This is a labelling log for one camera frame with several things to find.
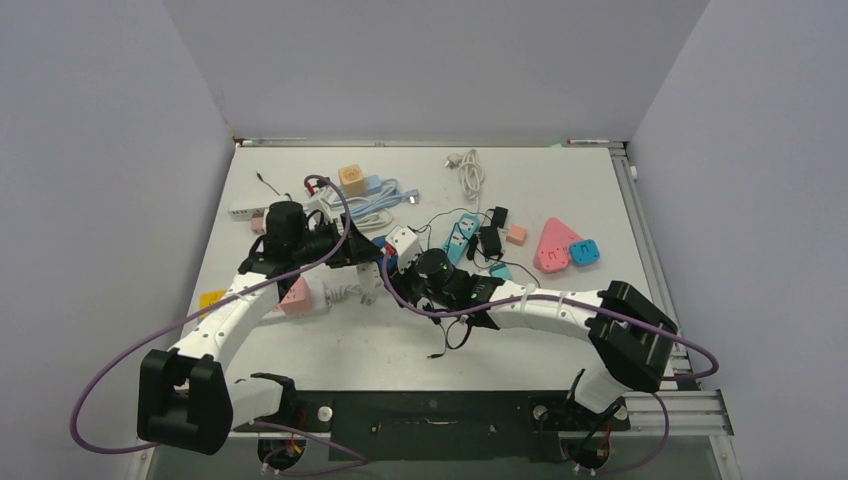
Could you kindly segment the white charger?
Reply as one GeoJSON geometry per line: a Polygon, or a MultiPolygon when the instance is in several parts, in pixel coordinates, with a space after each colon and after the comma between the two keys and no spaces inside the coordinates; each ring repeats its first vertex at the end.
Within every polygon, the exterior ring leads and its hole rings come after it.
{"type": "Polygon", "coordinates": [[[363,290],[379,290],[382,287],[380,268],[376,262],[367,262],[356,267],[357,278],[363,290]]]}

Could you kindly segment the teal power strip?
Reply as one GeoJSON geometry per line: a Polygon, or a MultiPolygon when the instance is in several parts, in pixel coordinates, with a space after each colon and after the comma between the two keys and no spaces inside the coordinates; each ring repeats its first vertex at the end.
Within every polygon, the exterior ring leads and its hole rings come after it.
{"type": "Polygon", "coordinates": [[[480,225],[480,219],[472,213],[462,214],[453,224],[452,230],[443,245],[443,250],[453,265],[458,265],[460,259],[466,254],[480,225]]]}

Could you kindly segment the teal usb charger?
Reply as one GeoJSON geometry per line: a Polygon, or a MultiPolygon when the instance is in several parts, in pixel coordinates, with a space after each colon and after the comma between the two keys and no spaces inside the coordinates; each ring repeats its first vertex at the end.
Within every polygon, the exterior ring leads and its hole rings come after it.
{"type": "Polygon", "coordinates": [[[509,267],[502,263],[491,266],[488,271],[494,278],[500,278],[503,280],[511,280],[513,278],[509,267]]]}

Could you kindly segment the large black power adapter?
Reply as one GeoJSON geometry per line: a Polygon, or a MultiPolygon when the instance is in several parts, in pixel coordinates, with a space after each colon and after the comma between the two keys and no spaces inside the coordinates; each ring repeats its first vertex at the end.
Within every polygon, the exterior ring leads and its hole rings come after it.
{"type": "Polygon", "coordinates": [[[483,226],[478,232],[479,246],[483,256],[499,260],[503,256],[503,246],[499,229],[495,226],[483,226]]]}

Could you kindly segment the salmon pink usb charger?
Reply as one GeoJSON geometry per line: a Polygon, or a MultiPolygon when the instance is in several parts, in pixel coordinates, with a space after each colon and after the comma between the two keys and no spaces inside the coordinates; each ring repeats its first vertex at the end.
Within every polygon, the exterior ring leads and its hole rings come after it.
{"type": "Polygon", "coordinates": [[[522,246],[527,238],[527,229],[519,225],[511,225],[506,233],[506,241],[513,245],[522,246]]]}

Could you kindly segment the blue white small adapter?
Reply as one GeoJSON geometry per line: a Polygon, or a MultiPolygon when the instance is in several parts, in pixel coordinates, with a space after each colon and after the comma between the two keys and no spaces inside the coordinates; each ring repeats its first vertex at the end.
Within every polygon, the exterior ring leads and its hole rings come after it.
{"type": "MultiPolygon", "coordinates": [[[[371,239],[372,243],[377,246],[382,253],[386,251],[388,242],[386,240],[385,235],[375,236],[371,239]]],[[[397,265],[397,255],[394,251],[390,253],[389,260],[387,262],[387,271],[392,274],[396,270],[397,265]]]]}

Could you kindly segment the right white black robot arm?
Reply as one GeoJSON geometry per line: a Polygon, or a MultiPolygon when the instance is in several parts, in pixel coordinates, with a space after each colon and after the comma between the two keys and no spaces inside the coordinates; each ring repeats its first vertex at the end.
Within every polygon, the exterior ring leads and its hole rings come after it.
{"type": "Polygon", "coordinates": [[[444,253],[428,250],[378,270],[394,300],[413,313],[460,319],[472,328],[526,329],[562,335],[593,347],[565,401],[567,419],[589,428],[622,395],[656,393],[676,341],[676,324],[640,291],[622,281],[590,291],[556,291],[498,277],[470,274],[444,253]]]}

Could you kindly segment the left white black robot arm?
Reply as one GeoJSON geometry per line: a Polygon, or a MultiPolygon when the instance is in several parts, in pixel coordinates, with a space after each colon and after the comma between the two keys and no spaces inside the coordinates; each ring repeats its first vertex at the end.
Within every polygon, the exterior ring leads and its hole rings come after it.
{"type": "Polygon", "coordinates": [[[301,204],[272,204],[266,232],[239,265],[221,306],[169,350],[153,349],[143,358],[138,436],[212,455],[231,430],[253,420],[262,419],[274,430],[292,426],[298,415],[293,379],[254,373],[229,380],[228,366],[305,267],[353,267],[381,255],[347,215],[312,227],[301,204]]]}

